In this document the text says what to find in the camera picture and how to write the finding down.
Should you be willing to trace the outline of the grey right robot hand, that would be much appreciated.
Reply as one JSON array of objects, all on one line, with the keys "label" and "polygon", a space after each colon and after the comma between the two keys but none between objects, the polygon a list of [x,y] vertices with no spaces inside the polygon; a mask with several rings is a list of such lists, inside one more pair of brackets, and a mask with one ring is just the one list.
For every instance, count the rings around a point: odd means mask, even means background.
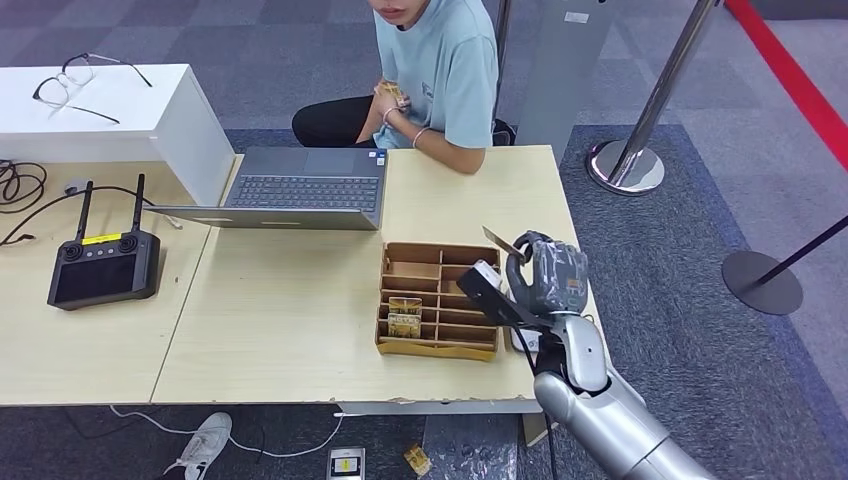
[{"label": "grey right robot hand", "polygon": [[582,314],[588,303],[588,257],[577,247],[529,230],[513,243],[505,273],[515,301],[536,315]]}]

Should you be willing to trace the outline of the person's left hand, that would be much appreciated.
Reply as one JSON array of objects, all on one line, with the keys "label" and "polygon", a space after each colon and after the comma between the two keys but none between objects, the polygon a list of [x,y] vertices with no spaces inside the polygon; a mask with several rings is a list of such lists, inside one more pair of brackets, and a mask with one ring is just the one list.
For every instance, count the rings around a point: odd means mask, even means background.
[{"label": "person's left hand", "polygon": [[390,113],[405,113],[411,104],[409,97],[395,82],[385,79],[374,87],[374,102],[384,123],[388,122]]}]

